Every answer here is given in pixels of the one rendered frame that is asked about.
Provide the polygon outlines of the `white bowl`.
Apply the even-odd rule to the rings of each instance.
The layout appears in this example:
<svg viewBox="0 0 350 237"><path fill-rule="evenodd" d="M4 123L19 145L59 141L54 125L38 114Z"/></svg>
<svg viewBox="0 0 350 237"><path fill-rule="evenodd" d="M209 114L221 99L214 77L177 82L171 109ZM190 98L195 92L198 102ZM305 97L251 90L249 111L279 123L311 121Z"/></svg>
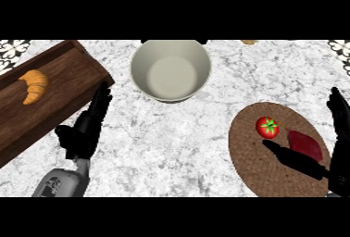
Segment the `white bowl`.
<svg viewBox="0 0 350 237"><path fill-rule="evenodd" d="M209 54L196 40L147 40L133 55L130 73L149 97L164 103L181 102L208 81Z"/></svg>

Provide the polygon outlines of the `brown wooden cutting board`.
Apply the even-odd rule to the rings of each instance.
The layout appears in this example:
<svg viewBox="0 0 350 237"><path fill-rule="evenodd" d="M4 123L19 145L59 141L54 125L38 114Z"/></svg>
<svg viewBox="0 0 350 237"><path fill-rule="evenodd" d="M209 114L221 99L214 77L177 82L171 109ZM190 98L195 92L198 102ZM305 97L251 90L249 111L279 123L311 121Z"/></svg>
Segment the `brown wooden cutting board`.
<svg viewBox="0 0 350 237"><path fill-rule="evenodd" d="M45 94L23 105L28 87L19 78L38 69ZM91 101L102 81L113 79L77 40L65 40L0 76L0 168Z"/></svg>

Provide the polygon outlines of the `golden croissant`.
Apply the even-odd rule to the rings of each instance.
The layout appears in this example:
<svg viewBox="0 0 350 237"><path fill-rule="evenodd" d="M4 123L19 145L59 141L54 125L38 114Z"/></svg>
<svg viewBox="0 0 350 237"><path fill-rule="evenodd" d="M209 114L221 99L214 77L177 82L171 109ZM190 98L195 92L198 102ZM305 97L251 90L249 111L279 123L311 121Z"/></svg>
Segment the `golden croissant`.
<svg viewBox="0 0 350 237"><path fill-rule="evenodd" d="M19 81L23 81L28 86L28 95L23 104L31 105L45 94L48 77L38 69L32 69L19 77Z"/></svg>

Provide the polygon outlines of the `red tomato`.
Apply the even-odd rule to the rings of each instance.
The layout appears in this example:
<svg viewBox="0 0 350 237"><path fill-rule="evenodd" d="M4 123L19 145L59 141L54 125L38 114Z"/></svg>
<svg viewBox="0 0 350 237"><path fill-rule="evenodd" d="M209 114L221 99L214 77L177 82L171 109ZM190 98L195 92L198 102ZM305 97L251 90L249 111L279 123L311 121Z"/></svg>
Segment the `red tomato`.
<svg viewBox="0 0 350 237"><path fill-rule="evenodd" d="M264 139L273 139L279 134L279 124L271 117L260 117L255 121L255 131Z"/></svg>

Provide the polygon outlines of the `brown round woven placemat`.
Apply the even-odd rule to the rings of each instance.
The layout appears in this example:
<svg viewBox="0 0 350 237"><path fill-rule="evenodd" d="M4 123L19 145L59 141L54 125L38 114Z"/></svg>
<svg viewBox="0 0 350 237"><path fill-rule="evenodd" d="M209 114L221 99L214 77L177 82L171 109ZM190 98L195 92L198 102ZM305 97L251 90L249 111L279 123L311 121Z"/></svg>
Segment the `brown round woven placemat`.
<svg viewBox="0 0 350 237"><path fill-rule="evenodd" d="M316 140L322 149L320 165L329 168L329 152L322 136L305 118L286 106L270 102L255 103L237 112L229 132L230 160L245 185L260 197L325 197L328 179L317 181L285 166L263 145L263 137L255 130L261 117L282 123L279 134L271 139L282 147L289 147L285 129L298 131Z"/></svg>

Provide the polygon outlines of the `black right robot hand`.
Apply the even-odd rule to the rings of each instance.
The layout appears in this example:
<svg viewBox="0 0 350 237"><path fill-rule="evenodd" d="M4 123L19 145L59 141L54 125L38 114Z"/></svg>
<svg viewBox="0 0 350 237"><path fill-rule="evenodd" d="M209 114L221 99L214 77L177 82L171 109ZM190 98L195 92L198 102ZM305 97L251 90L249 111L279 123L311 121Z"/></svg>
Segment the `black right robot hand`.
<svg viewBox="0 0 350 237"><path fill-rule="evenodd" d="M331 89L326 106L332 113L336 133L329 168L325 168L310 156L282 147L271 140L263 140L263 145L285 166L319 181L328 178L328 190L335 195L350 198L350 105L336 87Z"/></svg>

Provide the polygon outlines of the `dark red sweet potato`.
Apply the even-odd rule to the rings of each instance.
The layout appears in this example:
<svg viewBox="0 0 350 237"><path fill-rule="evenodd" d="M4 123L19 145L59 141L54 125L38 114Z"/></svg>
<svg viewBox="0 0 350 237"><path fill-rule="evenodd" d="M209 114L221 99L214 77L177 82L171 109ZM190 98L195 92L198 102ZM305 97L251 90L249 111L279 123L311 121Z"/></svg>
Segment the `dark red sweet potato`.
<svg viewBox="0 0 350 237"><path fill-rule="evenodd" d="M322 162L322 149L316 140L298 131L286 130L289 149Z"/></svg>

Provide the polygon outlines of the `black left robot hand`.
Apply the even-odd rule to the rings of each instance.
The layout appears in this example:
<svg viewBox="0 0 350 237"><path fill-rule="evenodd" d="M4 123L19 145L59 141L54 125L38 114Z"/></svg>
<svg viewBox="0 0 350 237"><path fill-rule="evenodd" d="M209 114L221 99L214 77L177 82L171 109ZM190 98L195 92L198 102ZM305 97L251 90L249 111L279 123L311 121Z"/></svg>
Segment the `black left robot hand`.
<svg viewBox="0 0 350 237"><path fill-rule="evenodd" d="M108 83L103 81L90 106L79 114L74 126L59 125L56 127L54 133L59 137L60 147L65 149L66 159L90 159L93 156L110 100L110 90L108 89Z"/></svg>

